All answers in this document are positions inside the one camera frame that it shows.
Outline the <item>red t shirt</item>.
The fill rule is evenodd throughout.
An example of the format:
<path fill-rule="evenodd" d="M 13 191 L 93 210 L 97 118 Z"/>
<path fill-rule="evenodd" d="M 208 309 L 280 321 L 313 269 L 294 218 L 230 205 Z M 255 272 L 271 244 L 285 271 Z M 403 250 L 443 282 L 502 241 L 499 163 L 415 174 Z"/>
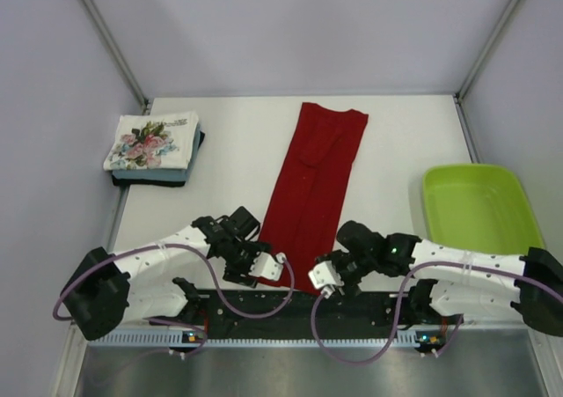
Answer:
<path fill-rule="evenodd" d="M 348 180 L 369 116 L 304 102 L 259 240 L 284 253 L 295 288 L 316 294 L 308 272 L 333 250 Z"/>

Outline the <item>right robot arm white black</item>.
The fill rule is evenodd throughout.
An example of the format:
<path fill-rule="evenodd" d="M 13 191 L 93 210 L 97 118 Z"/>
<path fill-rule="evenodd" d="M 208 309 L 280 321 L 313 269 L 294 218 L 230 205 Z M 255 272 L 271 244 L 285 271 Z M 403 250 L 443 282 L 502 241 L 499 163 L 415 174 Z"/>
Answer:
<path fill-rule="evenodd" d="M 540 333 L 562 335 L 562 266 L 542 248 L 484 254 L 410 234 L 382 236 L 355 221 L 340 227 L 337 241 L 342 250 L 320 267 L 327 293 L 355 296 L 371 273 L 411 277 L 417 288 L 410 309 L 420 322 L 439 315 L 516 319 Z"/>

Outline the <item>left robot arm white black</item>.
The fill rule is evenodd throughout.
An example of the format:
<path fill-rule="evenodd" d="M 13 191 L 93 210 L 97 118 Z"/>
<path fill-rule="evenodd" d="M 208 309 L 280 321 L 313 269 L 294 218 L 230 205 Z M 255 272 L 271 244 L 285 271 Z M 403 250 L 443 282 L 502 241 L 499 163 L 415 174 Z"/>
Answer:
<path fill-rule="evenodd" d="M 199 315 L 196 269 L 211 258 L 224 262 L 223 280 L 255 287 L 277 281 L 282 260 L 254 240 L 260 222 L 244 207 L 230 216 L 198 217 L 172 235 L 111 255 L 91 250 L 64 286 L 62 304 L 88 341 L 148 318 L 190 323 Z"/>

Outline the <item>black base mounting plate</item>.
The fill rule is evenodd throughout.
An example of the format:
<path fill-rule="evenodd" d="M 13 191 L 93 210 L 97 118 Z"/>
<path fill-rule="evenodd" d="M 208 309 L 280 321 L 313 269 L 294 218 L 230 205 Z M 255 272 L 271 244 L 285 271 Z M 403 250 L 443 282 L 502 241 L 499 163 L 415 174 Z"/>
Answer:
<path fill-rule="evenodd" d="M 226 290 L 224 296 L 238 310 L 269 312 L 286 297 L 275 290 Z M 215 290 L 202 290 L 197 304 L 171 321 L 203 326 L 210 339 L 267 338 L 311 339 L 311 309 L 316 297 L 295 292 L 277 314 L 260 320 L 235 314 Z M 350 300 L 328 299 L 316 312 L 316 326 L 322 339 L 385 338 L 391 332 L 397 299 L 387 292 L 363 292 Z"/>

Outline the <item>white floral folded t shirt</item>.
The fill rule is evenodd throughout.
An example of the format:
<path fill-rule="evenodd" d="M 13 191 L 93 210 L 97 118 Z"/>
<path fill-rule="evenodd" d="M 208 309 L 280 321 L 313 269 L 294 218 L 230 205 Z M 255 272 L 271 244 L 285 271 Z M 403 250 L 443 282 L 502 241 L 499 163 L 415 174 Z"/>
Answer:
<path fill-rule="evenodd" d="M 123 115 L 103 169 L 186 169 L 198 125 L 199 116 L 195 111 Z"/>

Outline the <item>green plastic bin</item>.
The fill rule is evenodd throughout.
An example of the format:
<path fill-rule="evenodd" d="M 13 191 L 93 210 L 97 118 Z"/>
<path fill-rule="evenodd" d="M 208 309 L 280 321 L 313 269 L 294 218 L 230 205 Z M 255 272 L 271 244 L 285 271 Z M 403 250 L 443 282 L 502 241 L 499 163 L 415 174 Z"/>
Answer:
<path fill-rule="evenodd" d="M 501 165 L 439 165 L 422 179 L 429 238 L 487 254 L 544 248 L 537 219 L 519 179 Z"/>

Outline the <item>left corner aluminium post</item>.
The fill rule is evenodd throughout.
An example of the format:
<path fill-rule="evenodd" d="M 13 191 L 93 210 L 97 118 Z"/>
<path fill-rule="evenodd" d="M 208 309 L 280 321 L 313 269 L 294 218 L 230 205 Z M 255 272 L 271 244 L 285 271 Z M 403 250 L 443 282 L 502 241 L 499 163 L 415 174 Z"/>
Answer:
<path fill-rule="evenodd" d="M 107 25 L 99 7 L 94 0 L 78 0 L 82 5 L 88 19 L 91 21 L 95 33 L 98 35 L 106 53 L 113 62 L 113 65 L 120 74 L 125 85 L 135 98 L 140 108 L 146 108 L 149 104 L 142 87 L 135 78 L 124 54 L 121 51 L 116 39 Z"/>

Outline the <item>corner aluminium post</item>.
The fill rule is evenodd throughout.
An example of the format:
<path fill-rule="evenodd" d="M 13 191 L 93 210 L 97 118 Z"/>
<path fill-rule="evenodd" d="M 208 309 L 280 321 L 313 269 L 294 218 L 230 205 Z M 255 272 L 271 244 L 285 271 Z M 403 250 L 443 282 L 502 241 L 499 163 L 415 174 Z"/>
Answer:
<path fill-rule="evenodd" d="M 480 49 L 476 59 L 456 92 L 456 100 L 459 104 L 464 101 L 471 91 L 524 2 L 525 0 L 508 0 L 504 5 L 501 15 L 496 20 L 491 32 L 487 35 L 483 47 Z"/>
<path fill-rule="evenodd" d="M 142 87 L 135 78 L 124 54 L 121 51 L 116 39 L 107 25 L 99 7 L 94 0 L 78 0 L 82 5 L 88 19 L 91 21 L 95 33 L 98 35 L 106 53 L 113 62 L 113 65 L 120 74 L 125 85 L 135 98 L 140 108 L 146 108 L 149 104 Z"/>

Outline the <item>right corner aluminium post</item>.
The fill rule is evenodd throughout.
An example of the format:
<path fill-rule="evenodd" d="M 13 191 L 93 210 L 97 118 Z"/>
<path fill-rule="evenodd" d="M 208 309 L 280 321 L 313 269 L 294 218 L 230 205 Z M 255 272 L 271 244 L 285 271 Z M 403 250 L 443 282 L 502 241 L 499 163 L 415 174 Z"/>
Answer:
<path fill-rule="evenodd" d="M 487 35 L 483 47 L 480 49 L 476 59 L 456 92 L 456 100 L 459 104 L 464 101 L 471 91 L 524 2 L 525 0 L 508 0 L 504 5 L 501 15 L 496 20 L 491 32 Z"/>

